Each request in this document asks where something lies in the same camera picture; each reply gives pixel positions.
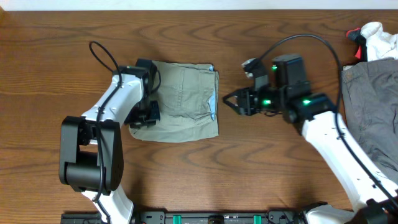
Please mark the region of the khaki green shorts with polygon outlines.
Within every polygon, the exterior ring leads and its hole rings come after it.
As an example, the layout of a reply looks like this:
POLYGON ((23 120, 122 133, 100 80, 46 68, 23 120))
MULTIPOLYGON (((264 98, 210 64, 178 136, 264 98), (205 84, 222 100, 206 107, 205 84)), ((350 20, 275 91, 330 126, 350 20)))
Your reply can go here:
POLYGON ((130 128, 135 139, 188 142, 217 137, 219 73, 212 64, 153 61, 160 72, 159 89, 150 96, 159 104, 153 126, 130 128))

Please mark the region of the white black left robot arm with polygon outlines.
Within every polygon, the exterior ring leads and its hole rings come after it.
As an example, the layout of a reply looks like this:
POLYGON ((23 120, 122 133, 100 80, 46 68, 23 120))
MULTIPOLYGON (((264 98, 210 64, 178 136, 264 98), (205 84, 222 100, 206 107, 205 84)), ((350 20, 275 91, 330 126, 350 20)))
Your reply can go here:
POLYGON ((98 211, 63 214, 62 223, 133 222, 134 204, 121 186, 121 128, 149 127, 160 120, 158 103, 147 99, 160 84, 160 72, 150 60, 118 67, 109 88, 91 109, 63 120, 60 181, 89 198, 98 211))

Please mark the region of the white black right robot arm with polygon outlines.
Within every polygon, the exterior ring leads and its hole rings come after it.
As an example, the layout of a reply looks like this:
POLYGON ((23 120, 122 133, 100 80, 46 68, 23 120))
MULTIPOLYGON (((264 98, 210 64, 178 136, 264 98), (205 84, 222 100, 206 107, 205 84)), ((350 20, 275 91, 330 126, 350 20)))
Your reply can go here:
POLYGON ((348 131, 335 104, 324 93, 312 93, 303 58, 273 59, 275 85, 261 60, 242 64, 252 87, 223 97, 237 114, 282 113, 284 120, 322 156, 349 198, 350 211, 318 202, 294 215, 294 223, 397 223, 397 184, 383 174, 348 131))

